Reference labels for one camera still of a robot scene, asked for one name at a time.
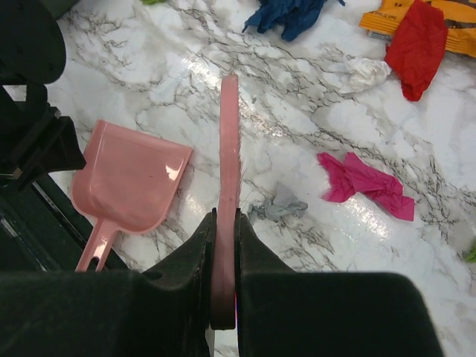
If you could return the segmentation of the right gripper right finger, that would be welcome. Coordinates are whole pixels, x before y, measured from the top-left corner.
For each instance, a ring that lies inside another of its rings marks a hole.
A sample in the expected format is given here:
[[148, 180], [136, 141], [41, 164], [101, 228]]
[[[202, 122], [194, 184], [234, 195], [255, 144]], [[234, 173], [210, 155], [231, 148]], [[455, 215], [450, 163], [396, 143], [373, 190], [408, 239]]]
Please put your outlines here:
[[441, 356], [425, 302], [390, 272], [296, 272], [235, 219], [241, 356]]

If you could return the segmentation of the grey paper scrap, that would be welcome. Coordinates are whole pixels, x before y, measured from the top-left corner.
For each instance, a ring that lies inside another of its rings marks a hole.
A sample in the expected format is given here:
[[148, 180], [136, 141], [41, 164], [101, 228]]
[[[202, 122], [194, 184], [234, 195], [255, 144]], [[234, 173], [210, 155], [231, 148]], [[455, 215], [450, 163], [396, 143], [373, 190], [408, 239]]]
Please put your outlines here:
[[248, 218], [251, 222], [257, 219], [280, 222], [284, 216], [288, 215], [302, 218], [307, 209], [306, 202], [300, 201], [286, 185], [278, 182], [273, 197], [248, 206]]

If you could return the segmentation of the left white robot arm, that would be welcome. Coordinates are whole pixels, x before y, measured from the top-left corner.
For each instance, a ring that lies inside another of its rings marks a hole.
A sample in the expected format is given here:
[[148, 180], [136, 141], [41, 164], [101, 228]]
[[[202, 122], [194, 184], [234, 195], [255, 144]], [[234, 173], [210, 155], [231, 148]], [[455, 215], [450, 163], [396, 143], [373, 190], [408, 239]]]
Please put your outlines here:
[[73, 120], [48, 102], [46, 86], [64, 72], [66, 49], [43, 1], [1, 2], [1, 190], [80, 170], [86, 160]]

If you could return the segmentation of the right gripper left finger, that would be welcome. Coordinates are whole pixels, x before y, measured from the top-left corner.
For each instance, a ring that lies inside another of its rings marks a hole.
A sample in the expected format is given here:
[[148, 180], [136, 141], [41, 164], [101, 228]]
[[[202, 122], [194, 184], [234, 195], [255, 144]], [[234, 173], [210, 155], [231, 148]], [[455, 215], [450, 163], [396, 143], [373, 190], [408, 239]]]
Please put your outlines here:
[[211, 356], [216, 213], [147, 271], [1, 275], [3, 356]]

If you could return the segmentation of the green paper scrap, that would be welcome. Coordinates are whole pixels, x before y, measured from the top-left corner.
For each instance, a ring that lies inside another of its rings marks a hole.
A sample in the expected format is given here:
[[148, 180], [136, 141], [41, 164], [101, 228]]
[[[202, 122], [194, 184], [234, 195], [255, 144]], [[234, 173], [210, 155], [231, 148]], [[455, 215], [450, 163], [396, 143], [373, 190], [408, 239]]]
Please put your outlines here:
[[462, 259], [466, 263], [476, 263], [476, 243], [462, 253]]
[[142, 4], [146, 5], [146, 6], [151, 6], [151, 5], [154, 5], [154, 4], [162, 4], [162, 3], [165, 3], [167, 2], [167, 0], [141, 0]]

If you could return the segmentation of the white paper scrap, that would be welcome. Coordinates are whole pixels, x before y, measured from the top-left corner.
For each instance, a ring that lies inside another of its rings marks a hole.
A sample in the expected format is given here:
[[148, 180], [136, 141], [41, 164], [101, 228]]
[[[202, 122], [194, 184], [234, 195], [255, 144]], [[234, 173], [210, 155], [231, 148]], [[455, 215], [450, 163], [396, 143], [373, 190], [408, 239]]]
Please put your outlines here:
[[339, 92], [352, 94], [366, 91], [383, 84], [391, 72], [384, 60], [345, 56], [344, 77]]

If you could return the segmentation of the pink hand brush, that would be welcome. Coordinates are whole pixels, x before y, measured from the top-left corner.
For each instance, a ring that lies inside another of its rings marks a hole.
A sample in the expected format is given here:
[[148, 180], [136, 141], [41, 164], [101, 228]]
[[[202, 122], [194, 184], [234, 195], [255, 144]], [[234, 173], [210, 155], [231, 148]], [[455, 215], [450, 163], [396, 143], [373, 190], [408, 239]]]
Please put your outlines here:
[[210, 285], [210, 326], [235, 328], [234, 225], [242, 179], [239, 126], [239, 80], [222, 78], [219, 113], [219, 204]]

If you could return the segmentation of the pink dustpan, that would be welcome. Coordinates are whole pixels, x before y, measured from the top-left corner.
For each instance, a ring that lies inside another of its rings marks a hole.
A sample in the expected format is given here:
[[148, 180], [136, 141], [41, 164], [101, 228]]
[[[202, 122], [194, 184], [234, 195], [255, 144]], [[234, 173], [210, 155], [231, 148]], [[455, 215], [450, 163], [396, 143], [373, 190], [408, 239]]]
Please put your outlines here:
[[71, 202], [96, 220], [77, 264], [101, 270], [118, 232], [146, 234], [168, 216], [193, 150], [98, 120], [71, 182]]

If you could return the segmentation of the magenta paper scrap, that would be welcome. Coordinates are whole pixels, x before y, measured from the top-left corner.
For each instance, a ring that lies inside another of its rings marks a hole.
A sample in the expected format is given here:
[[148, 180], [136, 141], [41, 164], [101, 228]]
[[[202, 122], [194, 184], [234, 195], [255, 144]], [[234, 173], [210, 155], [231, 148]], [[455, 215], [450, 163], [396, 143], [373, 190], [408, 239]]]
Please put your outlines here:
[[352, 152], [343, 161], [326, 152], [316, 158], [329, 176], [330, 188], [322, 195], [324, 200], [344, 203], [361, 193], [397, 219], [414, 220], [415, 201], [404, 194], [402, 183], [394, 176], [365, 164]]

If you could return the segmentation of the red paper scrap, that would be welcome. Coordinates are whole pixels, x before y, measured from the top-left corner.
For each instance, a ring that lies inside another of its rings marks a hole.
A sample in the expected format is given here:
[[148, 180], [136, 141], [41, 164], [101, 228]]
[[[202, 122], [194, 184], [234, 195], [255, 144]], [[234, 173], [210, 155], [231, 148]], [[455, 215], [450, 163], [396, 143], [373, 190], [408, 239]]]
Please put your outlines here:
[[385, 55], [407, 100], [417, 102], [430, 86], [446, 52], [447, 36], [443, 12], [426, 2], [414, 1]]

